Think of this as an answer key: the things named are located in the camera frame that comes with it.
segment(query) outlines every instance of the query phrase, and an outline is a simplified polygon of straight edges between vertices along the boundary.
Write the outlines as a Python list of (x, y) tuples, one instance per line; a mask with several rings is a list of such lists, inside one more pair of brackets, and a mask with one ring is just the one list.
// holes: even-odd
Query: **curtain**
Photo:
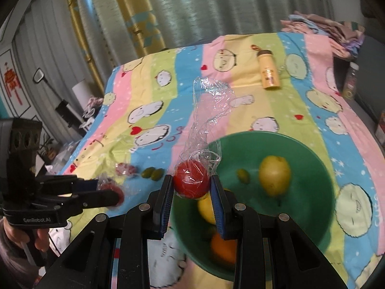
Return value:
[(224, 34), (276, 32), (294, 10), (333, 18), (330, 0), (68, 0), (97, 85), (144, 55)]

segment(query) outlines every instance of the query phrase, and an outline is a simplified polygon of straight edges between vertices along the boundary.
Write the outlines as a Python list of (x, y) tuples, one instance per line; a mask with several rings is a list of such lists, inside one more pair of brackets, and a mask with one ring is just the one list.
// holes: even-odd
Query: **bottle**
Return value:
[(264, 89), (279, 88), (281, 86), (280, 78), (274, 63), (273, 52), (270, 50), (261, 50), (258, 52), (257, 58), (261, 70), (262, 87)]
[(346, 74), (345, 84), (343, 85), (342, 96), (347, 100), (353, 100), (356, 95), (357, 71), (359, 66), (350, 62), (348, 73)]
[(379, 125), (377, 127), (375, 135), (379, 140), (380, 145), (385, 151), (385, 110), (383, 110), (381, 113)]

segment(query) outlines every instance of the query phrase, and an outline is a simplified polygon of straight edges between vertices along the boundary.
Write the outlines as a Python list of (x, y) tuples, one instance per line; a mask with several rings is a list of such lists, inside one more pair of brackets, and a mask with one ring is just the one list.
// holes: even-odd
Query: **green bowl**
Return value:
[[(334, 190), (329, 173), (319, 157), (301, 142), (272, 132), (240, 132), (220, 141), (222, 160), (217, 173), (223, 188), (230, 189), (238, 202), (261, 214), (288, 214), (318, 248), (325, 251), (330, 242)], [(291, 168), (290, 187), (281, 198), (280, 205), (259, 185), (259, 164), (268, 155), (286, 158)], [(238, 180), (236, 171), (239, 168), (249, 172), (250, 184)], [(234, 279), (234, 270), (211, 260), (210, 243), (204, 238), (210, 224), (199, 214), (196, 200), (174, 196), (171, 226), (185, 253), (197, 265), (219, 278)]]

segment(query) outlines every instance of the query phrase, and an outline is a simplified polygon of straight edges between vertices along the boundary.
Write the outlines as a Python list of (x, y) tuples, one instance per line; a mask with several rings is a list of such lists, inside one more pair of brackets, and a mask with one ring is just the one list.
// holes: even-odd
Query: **yellow bottle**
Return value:
[(264, 89), (279, 88), (281, 86), (280, 78), (274, 63), (273, 52), (270, 50), (262, 50), (258, 52), (257, 57), (261, 70), (262, 87)]

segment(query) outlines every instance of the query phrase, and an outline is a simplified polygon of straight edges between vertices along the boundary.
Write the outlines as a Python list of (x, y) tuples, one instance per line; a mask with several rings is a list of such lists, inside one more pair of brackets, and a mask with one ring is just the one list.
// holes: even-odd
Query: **bed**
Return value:
[[(258, 47), (274, 53), (281, 90), (262, 89)], [(93, 178), (102, 172), (113, 173), (115, 164), (121, 162), (130, 162), (139, 171), (150, 166), (172, 171), (192, 124), (196, 77), (227, 82), (237, 97), (236, 108), (221, 118), (209, 141), (247, 130), (273, 131), (301, 141), (320, 157), (333, 179), (336, 196), (330, 243), (324, 254), (349, 288), (363, 284), (385, 250), (385, 160), (367, 126), (339, 93), (332, 49), (325, 36), (227, 35), (115, 68), (100, 113), (62, 173)], [(161, 185), (161, 181), (141, 177), (117, 180), (127, 193), (124, 203), (116, 209), (86, 210), (71, 218), (63, 228), (67, 230), (63, 231), (64, 244), (96, 214), (123, 214), (145, 202)], [(173, 245), (170, 251), (176, 251), (172, 228), (166, 238)], [(149, 258), (161, 260), (162, 242), (150, 243)], [(229, 286), (176, 252), (177, 260), (150, 266), (153, 287)]]

